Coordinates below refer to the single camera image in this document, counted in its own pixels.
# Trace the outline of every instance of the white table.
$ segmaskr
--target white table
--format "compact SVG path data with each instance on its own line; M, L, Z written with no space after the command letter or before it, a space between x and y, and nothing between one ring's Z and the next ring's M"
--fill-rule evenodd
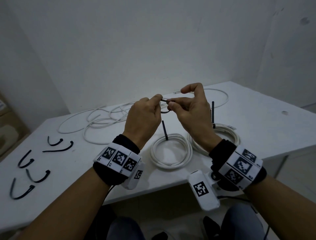
M231 125L237 128L242 143L266 159L282 158L294 152L316 145L316 114L305 111L288 103L265 96L233 82L225 82L208 86L224 90L229 95L229 102L215 109L215 122ZM209 102L215 105L223 102L225 96L220 92L205 91ZM181 94L168 94L164 97L179 97ZM80 114L66 122L62 130L75 130L86 125L85 117L89 112ZM94 157L105 147L87 143L82 138L82 131L71 134L60 134L56 131L59 124L68 116L46 120L23 143L21 143L6 159L0 163L0 232L25 226L35 219L52 201L92 166ZM180 133L186 136L186 131L177 120L175 113L162 114L167 133ZM114 124L103 129L89 129L87 136L95 141L109 141L123 132L125 122ZM141 181L134 190L126 190L116 186L108 195L105 203L113 203L123 199L154 192L171 186L185 183L187 175L195 170L207 172L211 161L198 153L193 154L192 161L182 169L166 171L157 169L149 161L149 152L153 142L163 134L160 125L154 136L141 151L142 161L146 164ZM64 141L56 147L47 143ZM43 150L63 149L74 141L74 146L65 152L43 153ZM179 157L182 151L175 142L168 142L158 156L164 158ZM46 170L51 174L42 183L32 183L25 169L17 167L19 160L32 150L27 159L34 158L27 168L33 179L41 179ZM16 177L14 195L20 196L29 185L35 188L24 198L12 200L9 189L13 178Z

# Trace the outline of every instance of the person's left hand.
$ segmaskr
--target person's left hand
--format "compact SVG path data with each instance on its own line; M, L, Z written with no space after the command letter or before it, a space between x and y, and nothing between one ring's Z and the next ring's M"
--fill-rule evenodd
M161 99L160 94L151 99L142 98L128 112L123 135L132 140L140 150L154 135L161 122Z

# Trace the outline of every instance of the wristband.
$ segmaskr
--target wristband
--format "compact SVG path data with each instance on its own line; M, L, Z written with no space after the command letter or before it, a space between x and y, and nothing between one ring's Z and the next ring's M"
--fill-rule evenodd
M93 160L93 168L109 186L123 183L133 172L141 157L139 148L120 134Z
M224 190L244 190L250 184L261 182L267 175L261 159L228 140L222 140L209 156L213 163L211 169L221 175L218 185Z

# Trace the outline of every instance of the jeans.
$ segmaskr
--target jeans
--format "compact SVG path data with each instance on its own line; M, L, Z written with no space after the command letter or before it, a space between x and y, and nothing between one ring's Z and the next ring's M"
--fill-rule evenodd
M263 240L265 232L253 209L238 203L225 214L221 239ZM116 218L109 229L106 240L145 240L139 225L131 218Z

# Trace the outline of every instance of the hand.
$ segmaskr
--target hand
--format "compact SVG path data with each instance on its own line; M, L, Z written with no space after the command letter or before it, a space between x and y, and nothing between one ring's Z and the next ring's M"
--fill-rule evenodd
M194 98L168 99L168 110L174 111L194 141L210 152L222 139L213 130L210 105L203 85L193 83L181 89L181 93L189 92L194 92Z
M154 135L161 122L161 99L160 94L151 99L142 98L128 112L123 135L132 140L140 150Z

